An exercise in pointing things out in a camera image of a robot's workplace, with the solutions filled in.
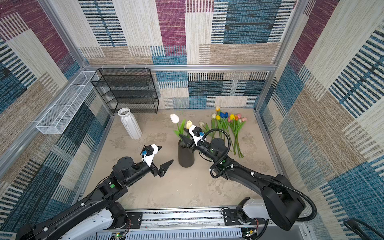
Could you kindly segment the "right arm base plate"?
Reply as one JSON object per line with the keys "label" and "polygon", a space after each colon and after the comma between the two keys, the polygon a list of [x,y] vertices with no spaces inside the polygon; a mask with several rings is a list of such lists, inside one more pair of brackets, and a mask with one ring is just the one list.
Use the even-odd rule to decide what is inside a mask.
{"label": "right arm base plate", "polygon": [[224,217],[226,226],[257,225],[259,223],[257,219],[251,219],[245,213],[236,209],[224,207],[221,208],[220,213]]}

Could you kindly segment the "white ribbed ceramic vase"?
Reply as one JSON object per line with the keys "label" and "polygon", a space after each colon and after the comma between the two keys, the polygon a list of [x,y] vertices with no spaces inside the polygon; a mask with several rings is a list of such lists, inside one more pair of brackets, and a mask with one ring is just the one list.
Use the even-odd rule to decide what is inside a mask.
{"label": "white ribbed ceramic vase", "polygon": [[118,115],[129,136],[134,140],[138,140],[142,136],[142,131],[131,110],[129,108],[121,108],[118,111]]}

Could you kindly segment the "blue tulip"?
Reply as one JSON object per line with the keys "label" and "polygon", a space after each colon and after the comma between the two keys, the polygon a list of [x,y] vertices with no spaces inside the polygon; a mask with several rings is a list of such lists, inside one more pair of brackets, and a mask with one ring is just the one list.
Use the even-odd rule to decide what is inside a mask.
{"label": "blue tulip", "polygon": [[222,129],[228,134],[230,135],[230,123],[228,122],[228,119],[229,119],[229,114],[227,112],[223,113],[223,112],[220,112],[220,117],[221,117],[221,126],[222,126]]}

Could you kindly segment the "black cylindrical vase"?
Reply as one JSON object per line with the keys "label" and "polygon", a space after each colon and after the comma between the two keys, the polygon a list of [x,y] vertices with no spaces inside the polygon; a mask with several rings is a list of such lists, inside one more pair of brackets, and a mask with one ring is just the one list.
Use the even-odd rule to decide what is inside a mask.
{"label": "black cylindrical vase", "polygon": [[181,140],[178,142],[178,159],[183,168],[189,168],[195,163],[194,153],[190,152]]}

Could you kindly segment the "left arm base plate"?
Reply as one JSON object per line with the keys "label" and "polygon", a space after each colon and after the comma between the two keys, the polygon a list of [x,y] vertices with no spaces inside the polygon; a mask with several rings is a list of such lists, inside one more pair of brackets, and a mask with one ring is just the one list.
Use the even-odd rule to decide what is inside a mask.
{"label": "left arm base plate", "polygon": [[113,229],[139,229],[142,224],[143,212],[127,212],[118,216],[112,223]]}

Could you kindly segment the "light pink tulip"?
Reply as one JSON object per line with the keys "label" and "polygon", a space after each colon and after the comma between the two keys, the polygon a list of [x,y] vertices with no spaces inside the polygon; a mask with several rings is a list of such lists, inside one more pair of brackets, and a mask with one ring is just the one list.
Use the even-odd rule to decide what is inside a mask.
{"label": "light pink tulip", "polygon": [[239,138],[239,132],[243,128],[244,124],[246,123],[247,118],[237,119],[235,121],[235,136],[236,139]]}

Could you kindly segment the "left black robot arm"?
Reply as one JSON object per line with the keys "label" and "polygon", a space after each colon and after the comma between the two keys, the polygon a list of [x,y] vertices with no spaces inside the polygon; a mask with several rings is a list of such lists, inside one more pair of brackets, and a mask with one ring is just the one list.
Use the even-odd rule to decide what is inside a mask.
{"label": "left black robot arm", "polygon": [[16,235],[18,240],[82,240],[110,227],[122,229],[128,226],[126,210],[118,202],[128,188],[146,174],[163,177],[174,162],[170,160],[160,167],[154,156],[161,147],[145,146],[142,160],[135,163],[131,157],[123,157],[113,166],[112,172],[86,197],[60,214],[36,225],[22,226]]}

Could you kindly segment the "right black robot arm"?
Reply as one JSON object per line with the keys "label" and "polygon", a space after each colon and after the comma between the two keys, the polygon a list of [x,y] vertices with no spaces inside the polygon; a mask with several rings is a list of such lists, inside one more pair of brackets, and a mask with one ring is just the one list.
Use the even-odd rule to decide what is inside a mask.
{"label": "right black robot arm", "polygon": [[212,178],[235,181],[260,195],[267,218],[281,229],[289,231],[295,222],[308,222],[317,215],[314,202],[295,189],[285,176],[273,177],[246,168],[229,157],[229,148],[222,139],[214,138],[208,142],[204,136],[179,136],[188,149],[198,151],[213,162],[210,167]]}

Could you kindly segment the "orange yellow tulip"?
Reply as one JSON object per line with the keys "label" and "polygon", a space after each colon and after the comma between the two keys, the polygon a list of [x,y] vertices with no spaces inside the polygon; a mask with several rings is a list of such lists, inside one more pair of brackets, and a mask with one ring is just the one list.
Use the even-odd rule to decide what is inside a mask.
{"label": "orange yellow tulip", "polygon": [[238,117],[238,115],[230,115],[230,127],[232,129],[232,132],[234,134],[234,154],[238,154],[239,158],[243,158],[244,155],[241,152],[240,144],[239,144],[239,133],[240,130],[243,128],[244,122],[241,118]]}

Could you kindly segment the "cream white tulip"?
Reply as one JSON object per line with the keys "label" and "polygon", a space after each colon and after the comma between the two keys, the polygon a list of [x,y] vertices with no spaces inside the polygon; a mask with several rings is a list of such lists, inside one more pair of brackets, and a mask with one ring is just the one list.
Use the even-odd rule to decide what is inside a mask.
{"label": "cream white tulip", "polygon": [[187,121],[186,123],[186,129],[190,129],[190,127],[193,125],[193,122],[192,121]]}

